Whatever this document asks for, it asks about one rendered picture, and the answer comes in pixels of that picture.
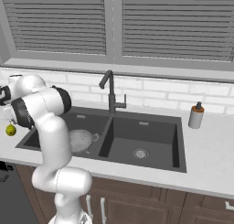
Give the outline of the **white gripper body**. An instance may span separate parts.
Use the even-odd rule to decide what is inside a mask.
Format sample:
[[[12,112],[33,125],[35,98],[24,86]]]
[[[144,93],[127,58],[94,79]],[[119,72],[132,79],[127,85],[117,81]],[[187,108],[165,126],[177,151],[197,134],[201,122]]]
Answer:
[[[3,118],[8,121],[15,119],[15,113],[11,105],[6,105],[3,109]]]

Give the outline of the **yellow-green pear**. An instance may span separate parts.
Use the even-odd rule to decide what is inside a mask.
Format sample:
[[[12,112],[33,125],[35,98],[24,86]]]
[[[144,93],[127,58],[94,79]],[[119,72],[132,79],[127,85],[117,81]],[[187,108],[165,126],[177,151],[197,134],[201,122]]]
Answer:
[[[16,134],[16,123],[14,121],[9,122],[9,124],[5,128],[5,133],[8,136],[14,136]]]

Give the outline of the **grey metal colander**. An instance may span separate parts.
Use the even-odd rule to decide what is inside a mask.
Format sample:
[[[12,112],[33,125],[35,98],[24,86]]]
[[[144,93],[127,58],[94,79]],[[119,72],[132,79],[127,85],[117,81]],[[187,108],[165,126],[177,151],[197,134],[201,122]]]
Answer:
[[[89,148],[99,138],[97,133],[92,134],[87,130],[73,130],[69,133],[71,150],[73,153],[89,152]]]

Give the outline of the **dark grey sink faucet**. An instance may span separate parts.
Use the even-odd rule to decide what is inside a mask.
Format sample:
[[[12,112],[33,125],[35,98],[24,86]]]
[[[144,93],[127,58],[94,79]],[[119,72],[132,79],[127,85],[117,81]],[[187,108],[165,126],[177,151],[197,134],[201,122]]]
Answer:
[[[124,102],[117,102],[115,99],[114,93],[114,79],[113,79],[113,72],[109,69],[104,74],[103,78],[101,79],[99,86],[101,89],[104,89],[106,82],[109,82],[109,113],[115,114],[117,108],[125,109],[127,107],[126,101]]]

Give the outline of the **dark grey double sink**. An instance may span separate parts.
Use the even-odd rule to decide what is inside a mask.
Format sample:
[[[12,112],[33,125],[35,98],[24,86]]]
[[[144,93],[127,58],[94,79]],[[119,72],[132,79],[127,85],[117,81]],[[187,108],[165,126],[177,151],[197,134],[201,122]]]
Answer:
[[[99,139],[75,156],[185,173],[186,157],[179,117],[73,107],[62,116],[68,128]]]

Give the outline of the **brown cabinet door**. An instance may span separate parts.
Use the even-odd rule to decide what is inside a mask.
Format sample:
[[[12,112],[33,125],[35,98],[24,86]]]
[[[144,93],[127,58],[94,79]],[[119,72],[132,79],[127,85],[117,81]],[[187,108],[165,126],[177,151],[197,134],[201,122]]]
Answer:
[[[106,224],[178,224],[186,193],[169,188],[93,178],[98,224],[105,197]]]
[[[57,213],[48,224],[91,224],[91,218],[80,204],[80,197],[91,188],[89,171],[74,167],[55,171],[40,165],[32,173],[31,183],[38,190],[55,193]]]
[[[178,224],[234,224],[234,199],[187,193]]]

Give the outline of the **black dishwasher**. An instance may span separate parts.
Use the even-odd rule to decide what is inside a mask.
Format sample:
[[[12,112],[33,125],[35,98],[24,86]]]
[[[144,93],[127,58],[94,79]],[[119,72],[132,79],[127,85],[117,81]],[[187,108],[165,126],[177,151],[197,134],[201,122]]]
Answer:
[[[38,224],[14,164],[0,161],[0,224]]]

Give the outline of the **grey window blind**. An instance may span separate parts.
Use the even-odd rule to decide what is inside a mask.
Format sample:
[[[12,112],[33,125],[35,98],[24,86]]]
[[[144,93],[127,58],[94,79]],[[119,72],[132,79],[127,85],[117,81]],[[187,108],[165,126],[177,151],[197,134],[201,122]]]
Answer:
[[[234,59],[234,0],[122,0],[122,53]]]
[[[3,0],[19,51],[104,55],[104,0]]]

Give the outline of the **grey soap dispenser orange collar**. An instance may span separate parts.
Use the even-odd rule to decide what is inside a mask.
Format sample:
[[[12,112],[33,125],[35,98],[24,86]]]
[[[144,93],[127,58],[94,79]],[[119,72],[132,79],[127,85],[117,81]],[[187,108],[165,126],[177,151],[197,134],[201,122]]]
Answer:
[[[191,108],[188,126],[192,129],[199,129],[202,123],[204,112],[205,109],[202,107],[202,102],[199,101]]]

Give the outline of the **grey window frame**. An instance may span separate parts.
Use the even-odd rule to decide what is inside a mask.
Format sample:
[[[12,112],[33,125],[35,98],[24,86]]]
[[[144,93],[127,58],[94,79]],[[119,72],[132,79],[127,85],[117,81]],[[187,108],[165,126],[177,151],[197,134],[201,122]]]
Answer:
[[[122,0],[104,0],[104,55],[19,51],[0,0],[0,65],[6,67],[76,70],[186,80],[234,81],[231,62],[198,59],[140,58],[122,53]]]

